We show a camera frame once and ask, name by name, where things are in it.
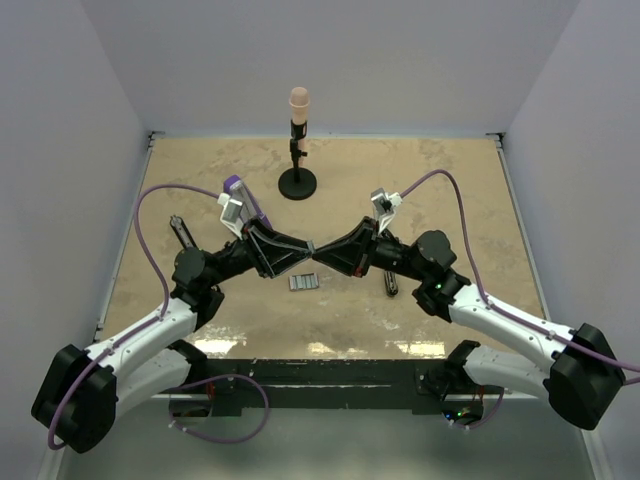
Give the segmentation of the grey black stapler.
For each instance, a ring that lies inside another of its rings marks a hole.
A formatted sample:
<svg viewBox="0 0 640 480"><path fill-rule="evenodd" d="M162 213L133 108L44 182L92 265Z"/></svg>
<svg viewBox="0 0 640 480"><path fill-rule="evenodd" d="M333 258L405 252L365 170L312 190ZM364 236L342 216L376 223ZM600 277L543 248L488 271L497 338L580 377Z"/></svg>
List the grey black stapler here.
<svg viewBox="0 0 640 480"><path fill-rule="evenodd" d="M394 272L389 270L384 272L384 285L387 296L393 298L399 293L399 286Z"/></svg>

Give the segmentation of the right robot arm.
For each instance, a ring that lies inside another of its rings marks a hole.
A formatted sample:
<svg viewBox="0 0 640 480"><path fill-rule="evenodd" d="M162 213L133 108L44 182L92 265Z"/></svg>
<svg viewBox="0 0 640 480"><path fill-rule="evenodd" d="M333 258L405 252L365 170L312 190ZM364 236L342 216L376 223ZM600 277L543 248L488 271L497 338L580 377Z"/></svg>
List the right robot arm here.
<svg viewBox="0 0 640 480"><path fill-rule="evenodd" d="M366 217L312 257L346 276L362 277L376 267L416 280L412 295L426 314L508 347L499 353L475 346L450 363L445 379L456 392L469 392L476 385L521 392L548 401L568 423L593 430L626 381L600 329L543 320L488 296L453 269L457 257L440 230L405 245L378 233L376 222Z"/></svg>

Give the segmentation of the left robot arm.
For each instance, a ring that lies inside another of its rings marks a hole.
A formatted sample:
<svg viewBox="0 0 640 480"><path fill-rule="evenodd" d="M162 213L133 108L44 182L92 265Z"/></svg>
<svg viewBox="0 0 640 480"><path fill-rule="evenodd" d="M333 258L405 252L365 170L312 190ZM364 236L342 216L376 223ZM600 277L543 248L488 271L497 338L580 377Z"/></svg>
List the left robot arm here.
<svg viewBox="0 0 640 480"><path fill-rule="evenodd" d="M182 249L174 260L175 286L163 289L163 302L146 317L91 347L69 344L55 354L31 408L32 417L47 429L49 448L84 453L96 446L115 423L118 408L137 392L125 382L140 379L144 364L168 361L153 380L156 391L200 390L207 368L170 345L215 316L224 299L222 282L249 270L276 278L313 251L312 242L276 232L257 219L215 253Z"/></svg>

